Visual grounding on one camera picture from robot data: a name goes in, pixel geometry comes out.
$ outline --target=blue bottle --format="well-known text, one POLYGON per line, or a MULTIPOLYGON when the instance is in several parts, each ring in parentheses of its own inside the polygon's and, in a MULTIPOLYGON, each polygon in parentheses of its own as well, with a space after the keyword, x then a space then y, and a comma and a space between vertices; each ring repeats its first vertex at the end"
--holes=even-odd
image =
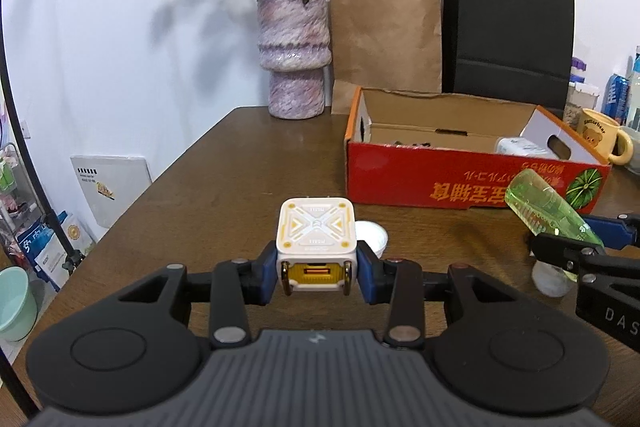
POLYGON ((624 124, 628 112, 629 81, 619 74, 611 75, 607 83, 606 98, 602 112, 619 124, 624 124))

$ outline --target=mug with bear print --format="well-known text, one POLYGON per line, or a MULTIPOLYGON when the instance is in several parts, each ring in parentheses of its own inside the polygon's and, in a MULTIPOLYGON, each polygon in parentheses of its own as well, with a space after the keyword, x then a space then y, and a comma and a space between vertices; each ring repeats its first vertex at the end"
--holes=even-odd
POLYGON ((634 155, 634 144, 631 137, 621 129, 618 122, 606 114, 582 108, 577 132, 587 140, 596 152, 615 165, 629 163, 634 155), (619 139, 622 142, 620 148, 622 154, 616 156, 612 152, 619 139))

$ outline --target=purple textured vase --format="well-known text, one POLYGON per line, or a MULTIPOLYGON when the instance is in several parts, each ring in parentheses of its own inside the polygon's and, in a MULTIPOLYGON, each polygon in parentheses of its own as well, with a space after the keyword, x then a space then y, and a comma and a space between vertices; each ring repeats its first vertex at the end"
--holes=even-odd
POLYGON ((260 66, 272 71, 269 112, 301 120, 324 110, 322 69, 331 63, 326 0, 257 0, 260 66))
POLYGON ((269 113, 286 120, 304 120, 324 110, 322 70, 273 71, 269 82, 269 113))

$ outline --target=plastic bottle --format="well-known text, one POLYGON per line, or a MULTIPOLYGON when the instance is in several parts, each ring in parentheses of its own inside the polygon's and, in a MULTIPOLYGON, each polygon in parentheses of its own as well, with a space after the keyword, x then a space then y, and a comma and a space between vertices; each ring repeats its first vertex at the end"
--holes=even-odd
POLYGON ((636 47, 636 60, 629 80, 631 86, 626 126, 638 131, 640 130, 640 46, 636 47))
MULTIPOLYGON (((518 174, 507 187, 504 201, 534 234, 553 233, 604 246, 572 206, 532 169, 518 174)), ((572 281, 577 276, 564 272, 572 281)))

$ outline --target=cardboard box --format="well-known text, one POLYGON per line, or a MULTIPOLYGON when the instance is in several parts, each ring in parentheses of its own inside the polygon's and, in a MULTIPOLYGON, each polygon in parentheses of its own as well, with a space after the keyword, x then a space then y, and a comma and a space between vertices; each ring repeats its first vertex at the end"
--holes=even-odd
POLYGON ((466 94, 407 96, 358 88, 344 148, 346 190, 355 203, 501 207, 507 185, 530 168, 588 213, 610 171, 602 156, 543 107, 466 94), (565 159, 494 153, 501 137, 512 136, 565 159))

